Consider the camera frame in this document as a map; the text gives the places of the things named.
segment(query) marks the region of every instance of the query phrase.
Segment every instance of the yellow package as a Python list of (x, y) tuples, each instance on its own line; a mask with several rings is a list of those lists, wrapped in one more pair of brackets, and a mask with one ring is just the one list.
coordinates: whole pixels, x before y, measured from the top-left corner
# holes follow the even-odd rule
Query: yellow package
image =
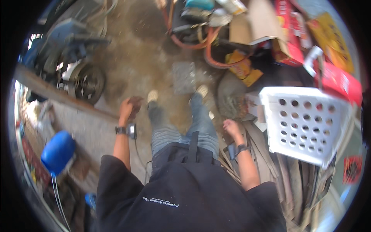
[(347, 45), (329, 13), (310, 20), (308, 26), (319, 46), (331, 62), (342, 70), (353, 73), (354, 67)]
[[(232, 54), (226, 55), (226, 63), (235, 63), (245, 58), (245, 55), (238, 50), (234, 50)], [(245, 59), (238, 65), (229, 68), (246, 86), (251, 86), (256, 80), (258, 80), (263, 73), (260, 70), (252, 69), (251, 61)]]

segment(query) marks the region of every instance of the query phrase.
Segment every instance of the hand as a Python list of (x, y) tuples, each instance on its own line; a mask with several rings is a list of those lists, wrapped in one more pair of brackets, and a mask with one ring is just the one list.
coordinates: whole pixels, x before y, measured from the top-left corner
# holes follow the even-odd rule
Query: hand
[(119, 119), (119, 126), (126, 126), (128, 123), (128, 118), (131, 114), (133, 109), (133, 104), (129, 103), (130, 98), (125, 99), (120, 106), (120, 119)]
[(236, 140), (239, 136), (242, 137), (240, 129), (235, 121), (232, 119), (226, 119), (223, 122), (223, 128), (228, 132), (228, 134)]

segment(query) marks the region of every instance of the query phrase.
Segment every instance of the white plastic basket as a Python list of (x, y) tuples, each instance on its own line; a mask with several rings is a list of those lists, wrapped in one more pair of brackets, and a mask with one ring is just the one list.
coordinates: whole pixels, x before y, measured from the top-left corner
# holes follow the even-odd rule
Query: white plastic basket
[(264, 87), (270, 152), (327, 168), (346, 132), (350, 103), (317, 88)]

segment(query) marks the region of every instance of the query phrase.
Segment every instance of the black cable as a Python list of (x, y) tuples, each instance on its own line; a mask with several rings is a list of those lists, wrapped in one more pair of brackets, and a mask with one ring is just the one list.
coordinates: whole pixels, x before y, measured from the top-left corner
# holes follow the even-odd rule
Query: black cable
[(147, 174), (148, 174), (147, 164), (151, 163), (152, 161), (150, 160), (150, 161), (148, 161), (148, 162), (144, 165), (142, 159), (141, 159), (140, 156), (139, 156), (138, 147), (137, 147), (137, 140), (134, 140), (134, 143), (135, 143), (135, 150), (136, 150), (136, 152), (137, 152), (138, 159), (139, 159), (140, 163), (142, 164), (142, 166), (144, 167), (144, 170), (145, 170), (145, 176), (144, 176), (144, 184), (145, 184), (146, 181), (147, 181)]

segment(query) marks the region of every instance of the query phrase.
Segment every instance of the wheel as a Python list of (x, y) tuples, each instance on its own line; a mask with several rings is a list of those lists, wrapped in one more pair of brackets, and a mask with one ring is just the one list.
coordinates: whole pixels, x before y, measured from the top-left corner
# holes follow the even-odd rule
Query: wheel
[(73, 74), (71, 75), (72, 80), (76, 83), (76, 98), (94, 105), (98, 102), (104, 90), (106, 82), (104, 72), (91, 63), (81, 63), (78, 66), (73, 71), (76, 76), (72, 77)]

